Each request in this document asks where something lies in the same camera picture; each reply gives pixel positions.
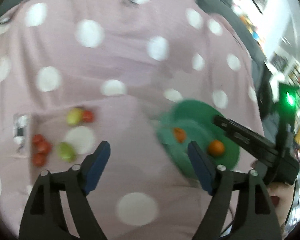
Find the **person's right hand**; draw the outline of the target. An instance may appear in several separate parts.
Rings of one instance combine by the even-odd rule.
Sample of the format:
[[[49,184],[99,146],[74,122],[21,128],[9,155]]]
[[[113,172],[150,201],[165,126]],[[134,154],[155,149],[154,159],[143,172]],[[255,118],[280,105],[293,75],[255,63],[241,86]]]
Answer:
[[[285,225],[292,206],[294,186],[294,184],[287,185],[284,183],[271,183],[267,186],[269,196],[275,206],[275,212],[281,227]]]

